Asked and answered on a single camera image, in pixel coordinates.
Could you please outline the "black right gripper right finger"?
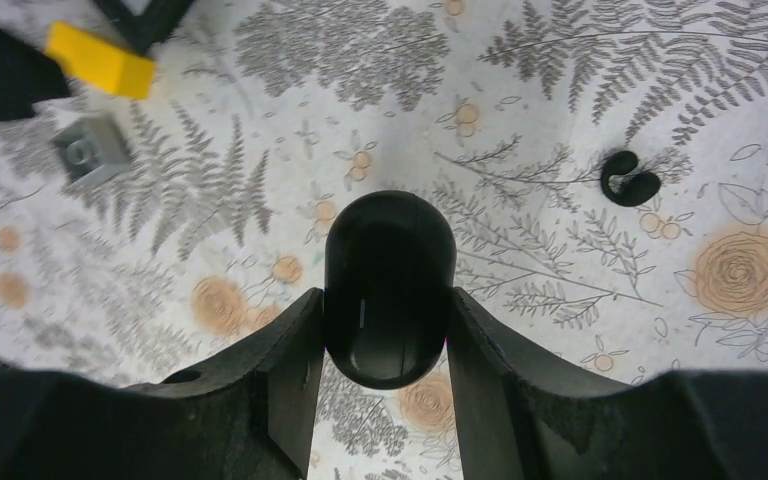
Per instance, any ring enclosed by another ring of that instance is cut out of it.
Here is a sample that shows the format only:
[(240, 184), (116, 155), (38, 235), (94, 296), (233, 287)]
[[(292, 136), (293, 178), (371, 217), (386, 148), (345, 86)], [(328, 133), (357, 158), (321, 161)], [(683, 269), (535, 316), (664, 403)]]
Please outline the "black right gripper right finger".
[(447, 338), (467, 479), (768, 479), (768, 370), (636, 385), (560, 358), (462, 289)]

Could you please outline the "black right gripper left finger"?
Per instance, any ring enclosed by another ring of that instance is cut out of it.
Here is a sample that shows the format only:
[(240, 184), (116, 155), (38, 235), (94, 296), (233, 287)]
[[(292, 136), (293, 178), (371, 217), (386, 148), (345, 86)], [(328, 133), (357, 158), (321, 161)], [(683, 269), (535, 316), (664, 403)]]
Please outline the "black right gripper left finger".
[(124, 388), (0, 361), (0, 479), (303, 479), (323, 293), (165, 380)]

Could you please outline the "black earbud case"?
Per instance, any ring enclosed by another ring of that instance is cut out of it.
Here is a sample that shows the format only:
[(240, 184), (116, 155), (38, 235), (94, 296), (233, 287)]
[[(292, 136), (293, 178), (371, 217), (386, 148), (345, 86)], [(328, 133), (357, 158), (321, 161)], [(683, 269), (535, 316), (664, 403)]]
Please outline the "black earbud case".
[(444, 216), (406, 191), (357, 198), (325, 249), (323, 339), (338, 370), (370, 389), (408, 386), (439, 360), (456, 244)]

